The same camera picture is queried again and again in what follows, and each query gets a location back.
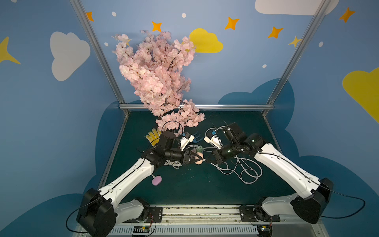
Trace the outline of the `purple earbud case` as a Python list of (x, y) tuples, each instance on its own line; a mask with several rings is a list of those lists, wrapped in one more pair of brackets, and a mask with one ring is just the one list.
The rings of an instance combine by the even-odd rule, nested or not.
[(153, 175), (152, 184), (154, 186), (158, 186), (161, 182), (162, 182), (162, 177), (160, 175), (158, 175), (158, 176)]

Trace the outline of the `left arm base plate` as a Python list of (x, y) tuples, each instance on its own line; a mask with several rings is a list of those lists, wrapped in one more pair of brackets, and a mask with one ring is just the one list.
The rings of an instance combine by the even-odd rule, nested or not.
[(143, 222), (157, 222), (161, 223), (163, 217), (163, 207), (161, 206), (149, 206), (145, 207), (142, 212)]

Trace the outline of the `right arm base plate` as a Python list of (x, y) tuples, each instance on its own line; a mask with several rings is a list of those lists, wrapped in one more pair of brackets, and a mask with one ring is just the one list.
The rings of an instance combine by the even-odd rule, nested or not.
[(278, 215), (269, 216), (258, 205), (241, 205), (238, 210), (242, 222), (280, 222), (280, 217)]

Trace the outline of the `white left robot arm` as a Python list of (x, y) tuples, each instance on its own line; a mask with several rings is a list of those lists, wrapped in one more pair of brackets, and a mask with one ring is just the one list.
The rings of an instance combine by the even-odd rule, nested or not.
[(122, 222), (149, 219), (149, 204), (143, 199), (133, 199), (125, 204), (121, 204), (121, 201), (167, 161), (182, 165), (202, 161), (202, 156), (195, 149), (186, 149), (194, 140), (193, 135), (184, 133), (178, 145), (175, 145), (176, 140), (173, 132), (163, 132), (159, 142), (147, 149), (124, 174), (99, 190), (91, 188), (84, 194), (76, 220), (88, 234), (92, 237), (105, 237), (115, 225)]

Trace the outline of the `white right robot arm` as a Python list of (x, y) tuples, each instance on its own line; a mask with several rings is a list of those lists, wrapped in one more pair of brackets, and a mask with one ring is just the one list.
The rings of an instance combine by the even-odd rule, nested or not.
[(295, 191), (292, 195), (265, 197), (254, 205), (254, 218), (268, 221), (273, 216), (296, 215), (302, 220), (315, 224), (331, 198), (333, 182), (306, 172), (281, 154), (271, 143), (257, 133), (246, 135), (238, 124), (231, 123), (223, 127), (223, 133), (229, 140), (223, 145), (212, 128), (205, 133), (204, 140), (216, 149), (212, 152), (216, 164), (220, 165), (238, 155), (249, 155), (262, 163)]

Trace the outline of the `green usb charger plug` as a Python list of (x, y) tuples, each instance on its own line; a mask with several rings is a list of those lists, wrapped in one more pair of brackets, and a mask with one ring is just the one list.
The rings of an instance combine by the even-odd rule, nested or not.
[(195, 149), (196, 149), (197, 152), (200, 152), (200, 153), (203, 152), (203, 147), (202, 146), (196, 146)]

